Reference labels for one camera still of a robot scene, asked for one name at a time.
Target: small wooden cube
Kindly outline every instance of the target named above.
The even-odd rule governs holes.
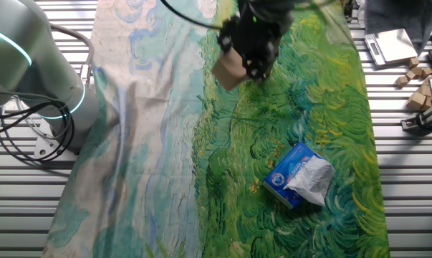
[[[413,79],[418,78],[418,76],[416,76],[416,75],[415,75],[413,72],[411,72],[411,71],[408,71],[407,74],[406,74],[405,76],[407,77],[408,81],[411,81],[411,80],[413,80]]]
[[[212,72],[227,92],[247,78],[246,68],[243,67],[243,59],[235,49],[230,49],[230,51],[222,55],[213,66]]]
[[[409,98],[407,102],[407,107],[413,109],[413,110],[419,110],[424,102],[426,101],[426,96],[414,92]]]
[[[400,76],[395,83],[397,84],[397,86],[399,87],[403,87],[404,85],[406,85],[408,83],[408,78],[404,75],[404,76]]]
[[[423,69],[423,77],[426,78],[429,75],[432,75],[432,69],[430,67],[424,68]]]
[[[432,76],[427,77],[427,78],[423,81],[423,85],[431,86],[431,84],[430,84],[430,82],[429,82],[431,79],[432,79]]]
[[[429,85],[421,85],[417,90],[417,93],[424,95],[426,97],[432,96],[431,86]]]
[[[421,69],[420,67],[414,67],[414,68],[412,68],[411,72],[413,72],[416,75],[416,78],[418,78],[418,77],[420,77],[420,76],[423,75],[423,69]]]
[[[410,59],[410,64],[408,65],[410,68],[414,68],[417,67],[419,65],[419,60],[418,58],[414,57],[412,59]]]
[[[421,110],[422,111],[426,111],[429,108],[432,108],[432,97],[431,96],[427,96],[426,100],[424,101],[424,104],[421,106]]]

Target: wiring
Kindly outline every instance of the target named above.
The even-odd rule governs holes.
[[[8,115],[0,115],[0,119],[2,119],[2,118],[11,118],[11,117],[14,117],[17,115],[26,114],[26,115],[22,116],[21,118],[19,118],[15,123],[12,123],[11,125],[9,125],[7,128],[2,128],[0,130],[0,133],[4,132],[4,129],[8,130],[8,129],[12,128],[13,126],[18,125],[21,121],[25,120],[27,117],[29,117],[33,113],[35,113],[35,112],[37,112],[37,111],[39,111],[39,110],[41,110],[41,109],[43,109],[49,105],[51,105],[50,102],[45,102],[45,103],[35,105],[34,107],[28,108],[26,110],[22,110],[22,111],[15,112],[15,113],[10,113]]]
[[[15,103],[16,103],[16,106],[18,107],[18,110],[19,111],[22,111],[23,110],[23,107],[21,106],[21,101],[20,101],[20,99],[19,98],[15,98]],[[64,127],[64,130],[59,134],[59,135],[56,135],[56,136],[50,136],[50,135],[47,135],[46,133],[43,133],[40,129],[39,129],[39,126],[37,126],[37,124],[36,124],[36,122],[34,122],[34,119],[33,118],[31,118],[31,117],[29,117],[29,118],[27,118],[27,119],[25,119],[24,120],[24,122],[26,122],[26,124],[35,132],[35,133],[37,133],[39,136],[41,136],[41,137],[43,137],[43,138],[46,138],[46,139],[49,139],[49,140],[57,140],[57,139],[59,139],[59,138],[61,138],[62,136],[63,136],[63,134],[69,129],[69,123]]]
[[[25,162],[26,164],[27,161],[31,161],[31,162],[48,162],[48,161],[53,161],[55,158],[58,158],[59,156],[61,156],[65,150],[67,150],[67,148],[69,147],[69,145],[71,144],[73,138],[74,138],[74,129],[75,129],[75,124],[74,124],[74,120],[72,119],[72,116],[69,113],[69,109],[67,107],[62,108],[62,106],[64,105],[64,103],[62,102],[46,102],[43,104],[47,104],[47,105],[52,105],[55,106],[61,113],[61,115],[64,117],[63,119],[63,123],[64,126],[66,127],[67,124],[70,124],[72,129],[71,129],[71,135],[69,137],[69,140],[67,141],[66,145],[63,147],[62,150],[61,147],[63,146],[64,142],[66,141],[67,138],[67,130],[63,133],[62,135],[62,139],[59,142],[59,145],[48,155],[46,155],[45,157],[42,158],[32,158],[31,156],[28,156],[25,152],[23,152],[22,150],[20,150],[20,148],[13,142],[13,140],[11,139],[9,133],[7,132],[7,130],[4,131],[5,135],[6,135],[6,139],[12,144],[12,146],[19,152],[19,155],[24,156],[24,158],[20,157],[19,155],[13,153],[4,143],[4,139],[0,137],[0,143],[2,145],[2,147],[7,151],[7,153],[9,153],[11,156],[15,157],[16,159]],[[0,119],[1,119],[1,124],[3,129],[4,128],[10,128],[13,126],[9,125],[9,126],[5,126],[5,121],[4,118],[6,117],[5,115],[1,115],[1,109],[2,107],[0,107]],[[27,113],[26,115],[24,115],[22,118],[25,118],[26,116],[31,115],[32,113],[34,113],[34,111],[30,111],[29,113]]]
[[[93,54],[95,53],[95,48],[93,47],[93,44],[90,41],[90,39],[88,39],[86,36],[80,34],[79,32],[76,32],[72,29],[64,28],[63,26],[60,26],[60,25],[50,24],[50,28],[56,30],[57,32],[68,34],[70,36],[73,36],[76,39],[82,40],[88,47],[88,56],[84,62],[84,65],[90,65],[92,63]]]
[[[49,96],[46,96],[46,95],[41,95],[41,94],[34,94],[34,93],[7,92],[7,91],[0,90],[0,94],[2,94],[2,95],[10,95],[10,96],[16,95],[16,96],[19,96],[23,100],[36,100],[36,98],[43,98],[45,100],[58,101],[57,99],[54,99],[52,97],[49,97]]]
[[[218,27],[215,25],[211,25],[211,24],[205,24],[203,22],[199,22],[196,21],[192,18],[189,18],[188,16],[186,16],[185,14],[180,13],[179,11],[177,11],[176,9],[174,9],[166,0],[161,0],[161,3],[168,8],[170,11],[172,11],[175,15],[179,16],[182,19],[185,19],[187,22],[191,22],[193,24],[205,27],[207,29],[218,29],[218,30],[222,30],[222,27]]]

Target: green painted fabric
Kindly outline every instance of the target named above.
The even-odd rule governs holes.
[[[204,22],[233,0],[172,0]],[[272,76],[226,92],[216,32],[157,0],[100,0],[101,108],[44,257],[389,257],[360,58],[339,1],[300,4]],[[262,181],[303,142],[337,173],[292,210]]]

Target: blue light ring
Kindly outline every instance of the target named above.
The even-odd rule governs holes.
[[[72,110],[69,112],[69,113],[71,113],[71,114],[72,114],[73,112],[75,112],[75,111],[80,107],[80,105],[82,104],[82,102],[83,102],[84,99],[85,99],[85,90],[86,90],[86,89],[85,89],[85,86],[83,85],[83,83],[82,83],[82,89],[83,89],[83,91],[82,91],[82,97],[80,98],[79,103],[77,103],[77,105],[76,105],[74,108],[72,108]],[[60,119],[60,118],[63,118],[62,115],[57,116],[57,117],[51,117],[51,118],[41,115],[41,117],[42,117],[42,118],[45,118],[45,119]]]
[[[26,51],[24,51],[24,49],[22,49],[17,43],[15,43],[13,40],[11,40],[10,38],[8,38],[6,35],[2,34],[1,32],[0,32],[0,39],[2,39],[5,42],[9,43],[16,50],[18,50],[24,56],[24,58],[26,58],[28,60],[29,66],[32,65],[32,60],[31,60],[31,57],[29,56],[29,54]]]

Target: tissue box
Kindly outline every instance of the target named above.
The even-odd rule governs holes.
[[[296,191],[290,189],[283,190],[283,188],[294,178],[297,172],[300,171],[312,156],[321,158],[304,143],[296,144],[263,182],[264,187],[289,209],[297,206],[300,201],[302,201],[303,197]]]

